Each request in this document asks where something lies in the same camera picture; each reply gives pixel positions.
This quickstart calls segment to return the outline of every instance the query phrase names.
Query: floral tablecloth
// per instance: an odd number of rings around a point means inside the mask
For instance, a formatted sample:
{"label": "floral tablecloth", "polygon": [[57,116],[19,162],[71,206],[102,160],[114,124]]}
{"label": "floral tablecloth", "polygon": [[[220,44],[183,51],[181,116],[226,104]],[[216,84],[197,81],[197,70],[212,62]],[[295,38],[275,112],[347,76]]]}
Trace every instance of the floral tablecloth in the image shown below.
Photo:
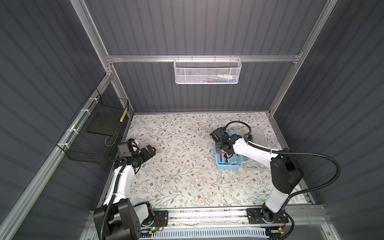
{"label": "floral tablecloth", "polygon": [[[268,147],[281,149],[265,113],[134,115],[127,139],[135,138],[139,147],[150,144],[157,151],[132,181],[132,204],[148,200],[153,208],[262,205],[273,187],[269,170],[216,168],[209,134],[234,120],[248,123],[252,132],[264,133]],[[298,195],[289,203],[306,200]]]}

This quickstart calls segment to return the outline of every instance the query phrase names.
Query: black wire basket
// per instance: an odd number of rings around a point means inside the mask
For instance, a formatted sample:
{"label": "black wire basket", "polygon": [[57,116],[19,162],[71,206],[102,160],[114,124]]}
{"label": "black wire basket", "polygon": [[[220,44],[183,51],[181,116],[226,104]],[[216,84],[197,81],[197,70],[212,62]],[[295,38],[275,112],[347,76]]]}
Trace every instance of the black wire basket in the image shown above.
{"label": "black wire basket", "polygon": [[[127,99],[99,95],[87,110],[80,110],[83,111],[81,119],[73,129],[67,130],[71,132],[66,143],[57,145],[71,160],[106,164],[110,155],[117,154],[118,148],[115,148],[114,152],[111,152],[111,149],[123,138],[129,120],[128,110]],[[108,120],[109,126],[114,128],[116,125],[113,134],[102,135],[90,132],[93,121],[97,121],[101,114],[114,116]]]}

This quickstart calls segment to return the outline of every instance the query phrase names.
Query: mounting plate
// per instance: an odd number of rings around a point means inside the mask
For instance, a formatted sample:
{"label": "mounting plate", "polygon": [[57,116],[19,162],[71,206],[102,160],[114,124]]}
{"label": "mounting plate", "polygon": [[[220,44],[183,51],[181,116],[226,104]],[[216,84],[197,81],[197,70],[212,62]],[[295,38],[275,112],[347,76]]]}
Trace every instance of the mounting plate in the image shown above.
{"label": "mounting plate", "polygon": [[160,220],[159,222],[159,226],[160,227],[166,227],[168,225],[168,211],[156,211],[154,210],[153,211],[154,213],[154,219],[153,219],[153,222],[151,223],[151,225],[149,226],[143,226],[141,225],[141,227],[157,227],[158,226],[158,219],[161,219],[163,221]]}
{"label": "mounting plate", "polygon": [[[247,217],[248,217],[249,224],[266,224],[266,222],[263,220],[261,208],[252,208],[252,209],[246,209],[246,210],[247,210]],[[280,217],[278,220],[272,223],[275,223],[275,224],[279,224],[281,222],[288,223],[289,220],[287,215],[282,214],[282,216],[283,218]]]}

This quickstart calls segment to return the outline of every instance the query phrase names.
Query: white mesh basket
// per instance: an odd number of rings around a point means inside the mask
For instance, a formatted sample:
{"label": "white mesh basket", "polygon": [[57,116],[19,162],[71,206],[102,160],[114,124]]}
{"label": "white mesh basket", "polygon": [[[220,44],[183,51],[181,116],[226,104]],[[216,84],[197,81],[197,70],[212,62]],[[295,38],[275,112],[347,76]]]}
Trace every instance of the white mesh basket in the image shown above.
{"label": "white mesh basket", "polygon": [[230,61],[180,61],[175,58],[177,84],[236,84],[240,76],[239,58]]}

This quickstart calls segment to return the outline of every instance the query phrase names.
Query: gray corrugated wall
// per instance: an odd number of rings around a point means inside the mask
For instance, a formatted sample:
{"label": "gray corrugated wall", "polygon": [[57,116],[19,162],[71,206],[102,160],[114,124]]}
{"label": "gray corrugated wall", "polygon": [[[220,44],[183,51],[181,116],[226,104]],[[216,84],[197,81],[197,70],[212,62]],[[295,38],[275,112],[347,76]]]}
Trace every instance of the gray corrugated wall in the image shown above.
{"label": "gray corrugated wall", "polygon": [[[340,178],[313,192],[344,239],[382,239],[384,1],[339,1],[275,118],[294,151],[320,152]],[[334,166],[300,158],[309,187]]]}
{"label": "gray corrugated wall", "polygon": [[324,0],[86,0],[110,55],[285,55]]}
{"label": "gray corrugated wall", "polygon": [[[105,72],[69,1],[1,1],[0,62],[2,222]],[[108,170],[64,159],[14,239],[79,234]]]}
{"label": "gray corrugated wall", "polygon": [[243,63],[237,84],[176,84],[172,63],[114,63],[135,112],[268,110],[292,63]]}
{"label": "gray corrugated wall", "polygon": [[[86,0],[110,55],[299,53],[323,0]],[[170,63],[115,63],[135,112],[268,110],[290,63],[243,63],[234,85],[177,85]]]}

